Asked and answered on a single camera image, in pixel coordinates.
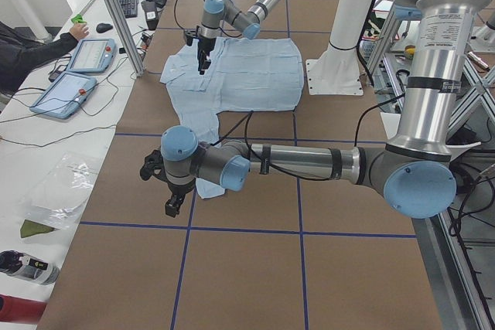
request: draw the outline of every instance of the black mouse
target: black mouse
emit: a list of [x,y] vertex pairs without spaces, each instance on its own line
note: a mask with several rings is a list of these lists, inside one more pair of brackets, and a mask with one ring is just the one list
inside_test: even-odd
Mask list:
[[102,34],[103,32],[107,32],[108,30],[112,30],[114,26],[109,23],[98,23],[96,26],[96,32],[98,34]]

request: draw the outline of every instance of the tablet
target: tablet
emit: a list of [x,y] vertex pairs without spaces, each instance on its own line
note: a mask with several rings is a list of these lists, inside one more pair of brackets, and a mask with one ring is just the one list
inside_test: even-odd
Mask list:
[[95,87],[94,77],[64,71],[29,109],[36,114],[67,119]]
[[82,39],[67,65],[75,73],[103,73],[114,58],[113,39]]

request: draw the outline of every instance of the plastic bag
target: plastic bag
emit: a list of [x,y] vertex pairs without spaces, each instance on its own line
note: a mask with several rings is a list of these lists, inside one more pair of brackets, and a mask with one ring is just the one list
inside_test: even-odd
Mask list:
[[97,158],[65,154],[20,200],[25,218],[57,229],[69,228],[82,215],[100,167]]

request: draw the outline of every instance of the white desk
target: white desk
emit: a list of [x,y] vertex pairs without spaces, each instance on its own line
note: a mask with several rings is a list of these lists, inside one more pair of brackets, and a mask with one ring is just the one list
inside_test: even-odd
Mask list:
[[[81,8],[89,0],[81,0]],[[115,29],[103,34],[95,31],[100,22],[111,23],[111,18],[105,7],[104,0],[96,0],[83,15],[90,28],[91,38],[113,38],[117,47],[122,44]],[[128,19],[131,33],[136,33],[146,27],[142,9],[139,6],[138,17]],[[68,21],[61,32],[66,32],[72,23]],[[136,42],[141,34],[135,36]],[[110,73],[125,55],[117,54],[107,71],[96,77],[102,81],[106,74]],[[53,63],[29,75],[21,87],[47,88],[50,85],[48,72],[53,68]],[[87,116],[79,110],[68,120],[54,121],[44,117],[30,117],[20,121],[12,121],[0,124],[0,135],[11,141],[22,143],[45,144],[59,138],[71,135],[76,131],[86,131],[95,127],[107,127],[117,124],[131,93],[135,75],[131,64],[126,60],[122,66],[112,74],[111,82],[118,86],[118,93],[114,100],[95,117]],[[116,89],[107,81],[100,84],[88,97],[84,109],[89,113],[100,110],[112,97]],[[30,105],[39,96],[35,90],[24,90],[15,95],[27,105]],[[15,100],[11,100],[0,114],[0,121],[32,115],[29,109]],[[68,230],[56,230],[52,233],[20,238],[20,227],[24,221],[23,210],[18,207],[18,201],[32,187],[54,168],[56,163],[67,152],[76,152],[81,155],[98,158],[99,166],[103,163],[115,129],[109,128],[96,130],[85,134],[78,134],[67,140],[61,141],[45,148],[35,148],[23,145],[14,145],[0,141],[0,251],[17,250],[30,253],[40,259],[54,262],[62,266],[70,242],[76,232],[74,225]],[[0,274],[0,293],[28,298],[38,301],[48,301],[53,285],[41,286],[27,281],[18,280],[5,274]],[[33,325],[19,325],[0,322],[1,330],[32,329]]]

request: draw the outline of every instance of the blue cap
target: blue cap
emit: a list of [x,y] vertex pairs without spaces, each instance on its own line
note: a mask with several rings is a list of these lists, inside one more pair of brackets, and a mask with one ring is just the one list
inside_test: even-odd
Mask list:
[[447,209],[456,197],[456,180],[438,162],[411,162],[388,177],[384,198],[411,218],[429,218]]
[[401,21],[420,21],[423,17],[421,11],[417,8],[403,7],[402,5],[395,5],[395,18]]
[[251,163],[240,155],[234,156],[220,174],[220,185],[232,191],[241,191]]
[[248,38],[249,40],[255,39],[256,36],[260,33],[261,26],[259,23],[253,23],[249,25],[244,31],[242,32],[242,35],[244,35],[245,38]]
[[177,125],[162,135],[161,153],[165,160],[180,162],[191,156],[198,147],[198,137],[188,127]]
[[216,15],[224,11],[224,0],[205,0],[204,10],[211,15]]

